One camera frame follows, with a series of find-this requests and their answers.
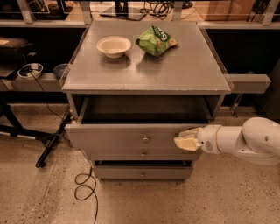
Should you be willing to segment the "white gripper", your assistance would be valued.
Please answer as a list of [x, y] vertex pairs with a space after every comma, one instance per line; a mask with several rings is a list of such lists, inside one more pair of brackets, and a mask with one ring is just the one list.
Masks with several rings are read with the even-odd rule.
[[217, 134], [220, 125], [207, 125], [181, 131], [174, 138], [175, 144], [186, 151], [196, 151], [199, 147], [209, 154], [221, 154], [217, 144]]

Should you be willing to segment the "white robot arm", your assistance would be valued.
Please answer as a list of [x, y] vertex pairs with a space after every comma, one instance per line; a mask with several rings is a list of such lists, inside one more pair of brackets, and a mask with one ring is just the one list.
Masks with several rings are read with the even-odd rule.
[[215, 124], [185, 130], [174, 142], [186, 151], [227, 153], [258, 165], [280, 163], [280, 125], [264, 117], [249, 118], [242, 126]]

